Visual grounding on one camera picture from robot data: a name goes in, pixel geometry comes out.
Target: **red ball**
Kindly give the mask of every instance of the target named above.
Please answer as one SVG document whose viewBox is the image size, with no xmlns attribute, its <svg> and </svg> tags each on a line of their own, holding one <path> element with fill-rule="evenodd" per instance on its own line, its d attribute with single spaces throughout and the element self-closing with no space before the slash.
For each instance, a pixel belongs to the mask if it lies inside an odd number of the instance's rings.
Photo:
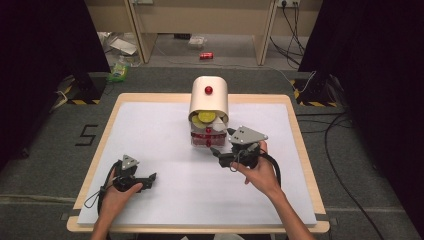
<svg viewBox="0 0 424 240">
<path fill-rule="evenodd" d="M 207 87 L 205 87 L 205 93 L 206 93 L 207 95 L 211 95 L 211 94 L 212 94 L 212 92 L 213 92 L 213 88 L 212 88 L 211 86 L 207 86 Z"/>
</svg>

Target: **yellow lid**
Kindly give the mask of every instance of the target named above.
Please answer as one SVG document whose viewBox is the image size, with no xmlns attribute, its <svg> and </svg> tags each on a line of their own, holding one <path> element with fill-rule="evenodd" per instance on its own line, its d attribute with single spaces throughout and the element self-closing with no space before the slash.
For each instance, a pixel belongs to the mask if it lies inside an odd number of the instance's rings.
<svg viewBox="0 0 424 240">
<path fill-rule="evenodd" d="M 204 123 L 210 123 L 216 118 L 215 111 L 199 111 L 198 118 Z"/>
<path fill-rule="evenodd" d="M 197 115 L 193 115 L 193 117 L 191 117 L 191 122 L 198 128 L 206 128 L 206 124 L 203 124 Z"/>
</svg>

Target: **hand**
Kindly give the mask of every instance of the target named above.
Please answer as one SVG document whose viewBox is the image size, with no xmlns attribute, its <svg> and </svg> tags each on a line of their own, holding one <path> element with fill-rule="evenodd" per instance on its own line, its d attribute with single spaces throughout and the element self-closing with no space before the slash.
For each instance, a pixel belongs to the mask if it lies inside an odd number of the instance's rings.
<svg viewBox="0 0 424 240">
<path fill-rule="evenodd" d="M 265 141 L 260 141 L 261 152 L 268 152 L 268 146 Z M 231 167 L 246 176 L 245 184 L 251 182 L 259 191 L 270 197 L 270 194 L 281 191 L 275 177 L 272 164 L 263 157 L 258 158 L 258 165 L 254 169 L 237 162 L 232 162 Z"/>
<path fill-rule="evenodd" d="M 108 185 L 111 185 L 107 190 L 106 194 L 103 198 L 102 208 L 100 209 L 99 217 L 106 217 L 115 219 L 119 213 L 121 213 L 122 209 L 124 209 L 126 203 L 134 195 L 138 192 L 143 184 L 137 183 L 128 189 L 125 192 L 120 192 L 112 185 L 113 176 L 115 175 L 115 169 L 112 170 L 111 177 L 109 179 Z"/>
<path fill-rule="evenodd" d="M 143 187 L 142 183 L 137 183 L 127 191 L 120 192 L 112 185 L 114 175 L 115 169 L 112 170 L 111 177 L 109 178 L 108 186 L 111 186 L 106 190 L 99 218 L 94 224 L 93 234 L 91 235 L 92 240 L 106 239 L 113 220 L 121 213 L 131 196 Z"/>
</svg>

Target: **black curtain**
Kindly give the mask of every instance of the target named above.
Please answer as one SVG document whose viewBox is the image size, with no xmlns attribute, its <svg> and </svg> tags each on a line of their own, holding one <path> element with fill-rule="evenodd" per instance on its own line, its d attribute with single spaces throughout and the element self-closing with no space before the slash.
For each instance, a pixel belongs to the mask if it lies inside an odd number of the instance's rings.
<svg viewBox="0 0 424 240">
<path fill-rule="evenodd" d="M 2 169 L 29 147 L 60 81 L 110 69 L 83 0 L 6 1 L 0 20 Z"/>
<path fill-rule="evenodd" d="M 299 71 L 338 77 L 373 160 L 424 238 L 424 1 L 324 0 Z"/>
</svg>

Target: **wooden table edge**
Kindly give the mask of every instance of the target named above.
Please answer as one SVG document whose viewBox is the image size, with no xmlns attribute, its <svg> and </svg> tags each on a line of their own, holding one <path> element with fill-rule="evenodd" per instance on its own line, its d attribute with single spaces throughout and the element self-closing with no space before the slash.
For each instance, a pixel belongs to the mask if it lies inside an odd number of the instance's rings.
<svg viewBox="0 0 424 240">
<path fill-rule="evenodd" d="M 118 96 L 116 103 L 113 107 L 109 120 L 106 124 L 105 130 L 103 132 L 102 138 L 100 139 L 99 145 L 97 147 L 96 153 L 94 154 L 91 165 L 88 169 L 86 178 L 81 187 L 80 193 L 78 194 L 77 200 L 74 204 L 73 209 L 81 209 L 84 205 L 86 199 L 88 188 L 90 187 L 91 181 L 97 169 L 101 154 L 104 150 L 104 147 L 107 142 L 107 138 L 112 129 L 115 118 L 118 114 L 120 106 L 125 102 L 190 102 L 191 94 L 189 93 L 122 93 Z M 312 170 L 311 163 L 306 151 L 303 138 L 300 133 L 300 128 L 294 113 L 293 105 L 290 98 L 287 95 L 275 95 L 275 94 L 228 94 L 228 102 L 231 103 L 284 103 L 287 106 L 287 111 L 289 114 L 289 121 L 292 128 L 293 137 L 295 144 L 298 150 L 299 158 L 301 161 L 302 169 L 305 175 L 306 184 L 308 187 L 308 192 L 312 199 L 312 205 L 314 208 L 315 214 L 326 215 L 325 208 L 319 193 L 318 185 L 315 180 L 315 176 Z M 78 216 L 70 216 L 67 222 L 67 229 L 71 232 L 91 232 L 93 227 L 81 226 L 77 223 Z M 308 227 L 312 233 L 325 233 L 329 230 L 330 224 L 328 221 L 317 221 L 317 224 L 313 227 Z M 194 227 L 184 227 L 179 226 L 175 227 L 143 227 L 137 225 L 125 227 L 117 226 L 111 228 L 112 232 L 139 232 L 139 233 L 155 233 L 155 232 L 166 232 L 166 233 L 284 233 L 285 229 L 281 228 L 255 228 L 249 227 L 249 229 L 239 227 L 239 228 L 216 228 L 211 227 L 205 230 L 204 228 L 194 228 Z"/>
</svg>

